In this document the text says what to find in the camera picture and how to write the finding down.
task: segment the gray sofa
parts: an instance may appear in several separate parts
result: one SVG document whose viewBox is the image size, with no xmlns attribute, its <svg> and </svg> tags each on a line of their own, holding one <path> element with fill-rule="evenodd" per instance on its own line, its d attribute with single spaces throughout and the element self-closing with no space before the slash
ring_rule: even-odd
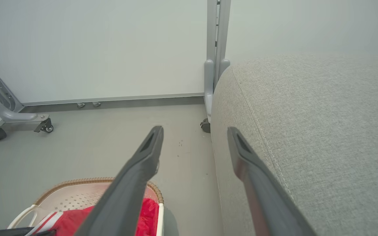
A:
<svg viewBox="0 0 378 236">
<path fill-rule="evenodd" d="M 278 56 L 222 74 L 211 135 L 224 234 L 254 235 L 232 170 L 230 126 L 317 234 L 378 235 L 378 56 Z"/>
</svg>

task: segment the red clothing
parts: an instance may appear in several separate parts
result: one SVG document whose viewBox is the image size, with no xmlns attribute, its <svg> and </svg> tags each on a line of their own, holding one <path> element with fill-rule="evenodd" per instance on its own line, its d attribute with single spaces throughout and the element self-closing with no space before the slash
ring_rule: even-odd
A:
<svg viewBox="0 0 378 236">
<path fill-rule="evenodd" d="M 94 206 L 82 210 L 68 210 L 64 212 L 52 212 L 33 228 L 26 236 L 36 233 L 56 230 L 55 236 L 73 236 L 81 223 L 90 214 Z M 158 204 L 150 199 L 144 198 L 141 212 L 139 214 L 136 236 L 155 236 L 158 222 Z"/>
</svg>

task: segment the red fabric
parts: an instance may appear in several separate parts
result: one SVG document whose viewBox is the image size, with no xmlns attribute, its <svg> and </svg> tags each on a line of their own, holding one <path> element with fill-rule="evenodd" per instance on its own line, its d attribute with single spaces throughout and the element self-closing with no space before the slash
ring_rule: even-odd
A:
<svg viewBox="0 0 378 236">
<path fill-rule="evenodd" d="M 54 223 L 50 230 L 56 230 L 55 236 L 73 236 L 81 223 L 90 214 L 94 206 L 82 210 L 64 211 L 62 216 Z M 158 204 L 150 199 L 142 201 L 141 213 L 139 214 L 136 236 L 155 236 L 158 222 Z"/>
</svg>

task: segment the white stripe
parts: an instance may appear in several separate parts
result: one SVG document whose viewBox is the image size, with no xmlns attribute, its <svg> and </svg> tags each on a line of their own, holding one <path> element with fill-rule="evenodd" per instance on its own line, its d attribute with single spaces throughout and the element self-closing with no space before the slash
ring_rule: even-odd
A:
<svg viewBox="0 0 378 236">
<path fill-rule="evenodd" d="M 55 213 L 55 212 L 53 211 L 53 212 L 49 213 L 45 218 L 43 218 L 43 220 L 41 220 L 39 222 L 39 224 L 37 224 L 36 227 L 34 227 L 28 234 L 26 234 L 24 236 L 30 236 L 30 235 L 32 235 L 43 224 L 43 222 L 46 221 L 53 213 Z"/>
<path fill-rule="evenodd" d="M 54 224 L 59 220 L 60 216 L 63 215 L 63 212 L 56 213 L 50 220 L 46 222 L 46 224 L 36 233 L 41 233 L 50 230 Z"/>
</svg>

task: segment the fabric seam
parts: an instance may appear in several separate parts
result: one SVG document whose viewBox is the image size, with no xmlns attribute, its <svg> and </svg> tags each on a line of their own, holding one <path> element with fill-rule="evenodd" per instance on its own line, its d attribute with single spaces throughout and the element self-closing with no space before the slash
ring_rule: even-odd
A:
<svg viewBox="0 0 378 236">
<path fill-rule="evenodd" d="M 247 103 L 247 106 L 248 106 L 248 108 L 249 108 L 250 113 L 251 113 L 251 114 L 253 115 L 253 117 L 255 118 L 255 122 L 254 122 L 254 123 L 255 123 L 256 127 L 258 128 L 258 130 L 259 130 L 259 134 L 261 135 L 262 141 L 265 141 L 265 142 L 266 142 L 266 144 L 267 144 L 267 149 L 268 149 L 268 150 L 271 152 L 271 154 L 272 154 L 272 156 L 271 156 L 271 155 L 269 154 L 269 152 L 268 152 L 268 155 L 269 155 L 269 157 L 270 157 L 271 159 L 272 159 L 272 157 L 273 157 L 273 161 L 275 161 L 276 166 L 277 166 L 277 168 L 278 168 L 278 170 L 279 170 L 279 173 L 281 174 L 282 181 L 281 181 L 281 178 L 279 178 L 279 179 L 280 179 L 280 182 L 283 182 L 283 183 L 284 183 L 285 187 L 286 187 L 287 190 L 288 190 L 288 194 L 289 194 L 290 197 L 294 200 L 294 197 L 292 196 L 292 193 L 291 193 L 291 191 L 290 191 L 290 188 L 288 188 L 287 182 L 285 181 L 285 178 L 284 178 L 284 175 L 283 175 L 283 173 L 282 173 L 282 171 L 281 171 L 281 168 L 279 167 L 279 164 L 278 164 L 278 162 L 276 161 L 275 155 L 273 154 L 272 149 L 270 148 L 270 145 L 269 145 L 269 143 L 268 143 L 266 137 L 264 136 L 263 131 L 261 130 L 262 128 L 261 128 L 261 125 L 259 124 L 258 118 L 256 117 L 255 113 L 253 112 L 253 109 L 252 109 L 252 106 L 251 106 L 250 103 L 249 103 L 249 100 L 247 100 L 247 98 L 246 98 L 246 96 L 244 95 L 242 89 L 240 88 L 240 84 L 239 84 L 239 82 L 237 81 L 236 76 L 234 75 L 234 70 L 233 70 L 233 68 L 231 68 L 231 73 L 233 74 L 233 78 L 234 78 L 234 80 L 235 80 L 235 82 L 236 82 L 236 84 L 237 84 L 237 87 L 238 87 L 239 90 L 240 90 L 241 95 L 243 96 L 244 100 L 245 100 L 246 103 Z M 262 151 L 263 151 L 264 154 L 265 154 L 265 157 L 267 158 L 267 155 L 266 155 L 266 153 L 265 153 L 265 151 L 264 151 L 264 149 L 263 149 L 262 144 L 261 144 L 261 148 L 262 148 Z"/>
</svg>

